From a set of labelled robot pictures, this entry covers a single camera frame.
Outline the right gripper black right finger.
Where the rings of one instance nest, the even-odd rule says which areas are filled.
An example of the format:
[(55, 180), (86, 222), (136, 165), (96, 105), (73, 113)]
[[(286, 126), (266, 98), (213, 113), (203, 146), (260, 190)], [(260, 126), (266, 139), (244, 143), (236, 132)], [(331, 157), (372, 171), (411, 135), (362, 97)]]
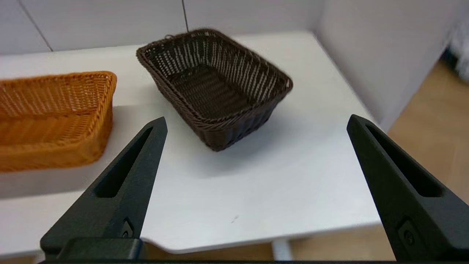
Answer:
[(370, 120), (347, 133), (396, 260), (467, 262), (468, 205)]

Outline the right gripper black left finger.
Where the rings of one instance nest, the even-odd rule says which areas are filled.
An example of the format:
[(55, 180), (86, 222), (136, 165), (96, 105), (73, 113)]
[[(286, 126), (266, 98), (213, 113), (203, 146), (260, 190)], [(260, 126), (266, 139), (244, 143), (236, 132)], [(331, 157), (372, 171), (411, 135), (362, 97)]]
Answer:
[(148, 122), (40, 239), (47, 261), (136, 260), (167, 136)]

